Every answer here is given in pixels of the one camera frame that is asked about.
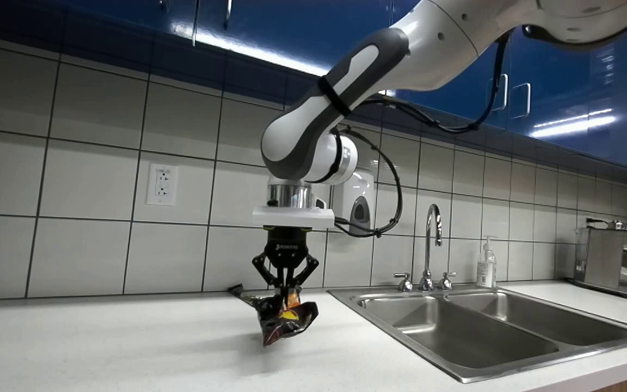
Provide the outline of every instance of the stainless steel sink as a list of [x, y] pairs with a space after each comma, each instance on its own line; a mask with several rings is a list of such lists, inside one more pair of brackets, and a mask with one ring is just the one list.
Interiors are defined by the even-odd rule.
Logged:
[[461, 383], [627, 346], [627, 326], [505, 291], [333, 293]]

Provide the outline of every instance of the kitchen counter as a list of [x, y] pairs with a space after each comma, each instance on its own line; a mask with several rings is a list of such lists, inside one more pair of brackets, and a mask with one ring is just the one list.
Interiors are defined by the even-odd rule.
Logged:
[[[508, 291], [627, 322], [627, 298], [569, 284]], [[232, 296], [0, 303], [0, 390], [592, 390], [627, 379], [627, 350], [461, 387], [325, 293], [308, 333], [261, 346]]]

